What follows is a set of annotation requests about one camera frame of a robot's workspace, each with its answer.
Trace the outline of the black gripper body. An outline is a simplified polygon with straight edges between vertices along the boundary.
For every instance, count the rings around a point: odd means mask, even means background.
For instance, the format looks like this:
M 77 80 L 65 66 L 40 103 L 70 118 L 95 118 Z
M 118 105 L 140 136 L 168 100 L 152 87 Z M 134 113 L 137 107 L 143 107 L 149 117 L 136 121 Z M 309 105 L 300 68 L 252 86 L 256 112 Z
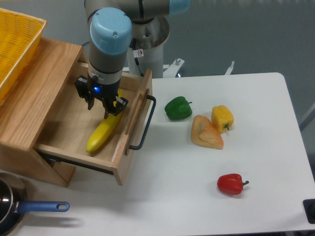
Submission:
M 78 95 L 87 102 L 89 98 L 94 97 L 99 101 L 106 100 L 111 106 L 110 113 L 114 116 L 121 113 L 127 106 L 128 100 L 118 95 L 120 79 L 113 84 L 102 84 L 100 77 L 89 75 L 87 78 L 81 75 L 75 82 Z

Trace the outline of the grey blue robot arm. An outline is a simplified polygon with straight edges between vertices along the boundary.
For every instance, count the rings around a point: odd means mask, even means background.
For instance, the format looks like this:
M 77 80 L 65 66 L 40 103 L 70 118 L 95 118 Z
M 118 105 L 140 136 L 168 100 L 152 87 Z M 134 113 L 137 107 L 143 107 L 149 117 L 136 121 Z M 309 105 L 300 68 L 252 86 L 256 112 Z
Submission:
M 118 95 L 123 67 L 132 74 L 152 70 L 163 76 L 163 47 L 170 29 L 168 15 L 185 12 L 189 0 L 87 0 L 84 7 L 90 33 L 87 76 L 76 89 L 89 108 L 99 100 L 106 115 L 118 115 L 127 99 Z

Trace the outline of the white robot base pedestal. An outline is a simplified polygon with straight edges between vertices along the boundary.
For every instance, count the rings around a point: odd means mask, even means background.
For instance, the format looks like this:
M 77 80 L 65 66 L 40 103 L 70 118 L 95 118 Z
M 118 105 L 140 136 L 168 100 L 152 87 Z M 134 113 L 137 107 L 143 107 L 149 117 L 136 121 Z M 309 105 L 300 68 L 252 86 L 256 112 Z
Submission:
M 169 23 L 163 16 L 132 22 L 132 40 L 126 57 L 129 73 L 144 76 L 150 69 L 153 78 L 180 77 L 183 59 L 176 58 L 171 64 L 164 64 L 164 45 L 169 35 Z

